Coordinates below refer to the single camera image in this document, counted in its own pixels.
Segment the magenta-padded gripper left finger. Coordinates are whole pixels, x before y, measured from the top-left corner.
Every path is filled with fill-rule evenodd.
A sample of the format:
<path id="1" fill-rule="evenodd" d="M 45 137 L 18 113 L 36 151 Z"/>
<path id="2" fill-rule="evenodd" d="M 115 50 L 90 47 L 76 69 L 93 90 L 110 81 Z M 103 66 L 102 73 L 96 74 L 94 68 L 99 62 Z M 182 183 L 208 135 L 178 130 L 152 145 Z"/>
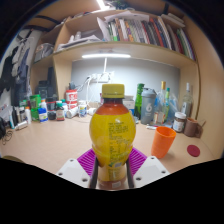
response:
<path id="1" fill-rule="evenodd" d="M 68 159 L 56 175 L 83 188 L 95 189 L 98 160 L 94 151 L 90 149 L 77 159 Z"/>

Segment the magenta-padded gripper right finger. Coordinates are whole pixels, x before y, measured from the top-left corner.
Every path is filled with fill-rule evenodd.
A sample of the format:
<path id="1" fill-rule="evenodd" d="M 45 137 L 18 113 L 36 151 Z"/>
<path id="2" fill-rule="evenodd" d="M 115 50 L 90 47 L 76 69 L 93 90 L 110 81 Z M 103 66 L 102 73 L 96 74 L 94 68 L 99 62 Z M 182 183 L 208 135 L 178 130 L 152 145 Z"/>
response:
<path id="1" fill-rule="evenodd" d="M 127 182 L 130 189 L 140 188 L 167 175 L 168 170 L 155 157 L 133 148 L 126 162 Z"/>

